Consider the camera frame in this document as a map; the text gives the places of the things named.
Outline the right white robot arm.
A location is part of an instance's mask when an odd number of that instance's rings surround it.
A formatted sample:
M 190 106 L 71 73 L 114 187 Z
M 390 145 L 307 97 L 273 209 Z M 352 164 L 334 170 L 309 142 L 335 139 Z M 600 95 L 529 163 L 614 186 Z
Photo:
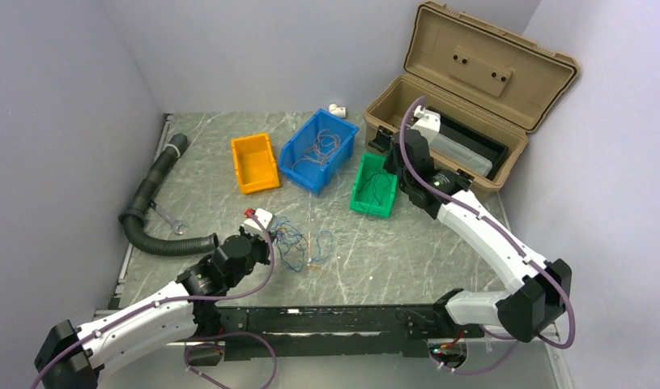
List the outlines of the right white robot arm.
M 452 336 L 465 325 L 494 326 L 512 340 L 529 342 L 565 315 L 567 338 L 550 344 L 562 349 L 573 345 L 573 272 L 563 259 L 549 261 L 512 235 L 481 204 L 464 173 L 436 169 L 428 141 L 417 130 L 393 135 L 384 168 L 398 178 L 399 189 L 413 205 L 462 237 L 505 287 L 500 292 L 455 289 L 441 297 L 433 306 L 437 333 Z

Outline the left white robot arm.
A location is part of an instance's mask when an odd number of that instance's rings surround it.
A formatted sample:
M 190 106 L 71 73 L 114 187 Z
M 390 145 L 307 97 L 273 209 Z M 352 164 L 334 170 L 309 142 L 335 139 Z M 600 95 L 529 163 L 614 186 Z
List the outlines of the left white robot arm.
M 274 234 L 247 220 L 237 235 L 187 268 L 158 292 L 109 316 L 74 325 L 52 326 L 34 359 L 33 388 L 96 388 L 103 378 L 148 353 L 178 340 L 209 340 L 219 334 L 220 301 L 247 297 L 271 276 L 238 294 L 229 291 L 256 264 L 275 264 Z

